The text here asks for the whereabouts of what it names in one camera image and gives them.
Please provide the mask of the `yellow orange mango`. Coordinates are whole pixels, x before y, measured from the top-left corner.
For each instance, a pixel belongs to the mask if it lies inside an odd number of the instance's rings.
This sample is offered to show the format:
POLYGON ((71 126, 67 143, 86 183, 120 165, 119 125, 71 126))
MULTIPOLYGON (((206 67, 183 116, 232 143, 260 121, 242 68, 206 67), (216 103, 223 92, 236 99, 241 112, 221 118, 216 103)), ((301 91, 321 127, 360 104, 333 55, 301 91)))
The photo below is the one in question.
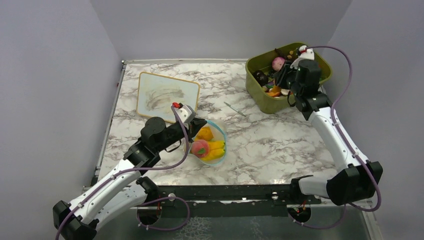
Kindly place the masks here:
POLYGON ((209 126, 202 127, 197 135, 195 136, 195 140, 205 140, 205 141, 211 141, 214 139, 213 132, 209 126))

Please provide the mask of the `pink peach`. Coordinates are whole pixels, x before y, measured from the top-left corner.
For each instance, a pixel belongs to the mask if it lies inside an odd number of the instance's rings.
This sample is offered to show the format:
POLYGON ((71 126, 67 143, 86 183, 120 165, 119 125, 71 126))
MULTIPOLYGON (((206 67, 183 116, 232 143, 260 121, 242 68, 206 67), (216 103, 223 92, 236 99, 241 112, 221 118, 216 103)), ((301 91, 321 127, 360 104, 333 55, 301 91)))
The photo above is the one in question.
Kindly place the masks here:
POLYGON ((199 139, 195 140, 190 149, 190 153, 195 155, 197 158, 204 158, 210 152, 210 146, 206 140, 199 139))

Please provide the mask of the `clear zip top bag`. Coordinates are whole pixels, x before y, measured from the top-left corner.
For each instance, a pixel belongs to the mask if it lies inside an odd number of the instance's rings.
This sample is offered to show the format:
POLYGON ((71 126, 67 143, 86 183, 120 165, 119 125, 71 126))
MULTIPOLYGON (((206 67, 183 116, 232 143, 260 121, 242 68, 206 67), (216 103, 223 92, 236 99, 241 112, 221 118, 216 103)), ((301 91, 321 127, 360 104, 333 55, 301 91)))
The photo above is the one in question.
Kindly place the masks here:
POLYGON ((200 162, 202 162, 205 165, 217 166, 221 162, 224 161, 226 154, 227 154, 227 134, 225 132, 225 125, 222 122, 207 120, 207 124, 204 127, 210 127, 210 129, 213 133, 213 136, 214 136, 213 140, 211 140, 211 141, 225 141, 225 148, 224 148, 225 149, 225 155, 220 159, 216 159, 216 160, 213 160, 213 161, 210 161, 210 162, 205 162, 205 161, 202 161, 200 158, 196 157, 195 155, 191 154, 191 146, 192 146, 192 143, 195 141, 196 135, 193 139, 193 142, 189 143, 188 154, 190 156, 194 157, 195 159, 199 160, 200 162))

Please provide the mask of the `yellow banana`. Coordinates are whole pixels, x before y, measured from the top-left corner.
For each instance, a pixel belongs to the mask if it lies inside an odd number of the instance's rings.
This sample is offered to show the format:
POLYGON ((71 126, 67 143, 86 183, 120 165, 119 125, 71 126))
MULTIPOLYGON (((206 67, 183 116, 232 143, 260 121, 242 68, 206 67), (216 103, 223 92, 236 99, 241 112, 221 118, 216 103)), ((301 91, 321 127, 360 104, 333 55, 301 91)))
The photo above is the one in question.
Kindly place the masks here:
POLYGON ((209 150, 219 150, 219 149, 224 149, 226 146, 225 141, 223 140, 217 140, 217 141, 208 141, 208 146, 209 146, 209 150))
POLYGON ((213 150, 210 150, 206 156, 201 157, 200 159, 204 162, 210 162, 210 161, 214 161, 214 160, 218 160, 222 158, 225 155, 225 153, 226 151, 224 148, 213 149, 213 150))

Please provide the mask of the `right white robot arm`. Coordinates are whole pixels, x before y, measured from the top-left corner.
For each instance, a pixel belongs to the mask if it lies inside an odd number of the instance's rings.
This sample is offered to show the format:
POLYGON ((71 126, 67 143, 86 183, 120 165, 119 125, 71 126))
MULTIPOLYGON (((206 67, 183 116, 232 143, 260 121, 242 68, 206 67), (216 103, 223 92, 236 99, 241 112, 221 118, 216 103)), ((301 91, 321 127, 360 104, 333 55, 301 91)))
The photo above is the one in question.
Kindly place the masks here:
POLYGON ((296 67, 285 64, 274 74, 275 86, 293 95, 293 106, 316 129, 337 169, 330 179, 307 175, 292 180, 288 196, 296 204, 315 195, 337 206, 352 205, 380 193, 377 187, 383 168, 369 161, 344 129, 331 100, 319 90, 321 73, 317 61, 303 59, 296 67))

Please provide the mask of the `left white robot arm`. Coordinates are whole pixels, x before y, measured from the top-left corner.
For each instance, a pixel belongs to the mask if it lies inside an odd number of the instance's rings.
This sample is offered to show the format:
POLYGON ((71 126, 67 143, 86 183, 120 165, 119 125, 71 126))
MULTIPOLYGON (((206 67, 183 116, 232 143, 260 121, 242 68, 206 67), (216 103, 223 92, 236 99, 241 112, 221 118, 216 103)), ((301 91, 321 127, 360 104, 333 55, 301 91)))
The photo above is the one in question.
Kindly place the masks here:
POLYGON ((161 151, 182 139, 187 144, 206 124, 197 117, 169 126, 160 117, 148 119, 137 142, 104 178, 70 202, 61 200, 54 205, 55 238, 92 240, 104 225, 129 208, 155 203, 158 188, 143 174, 157 169, 161 151))

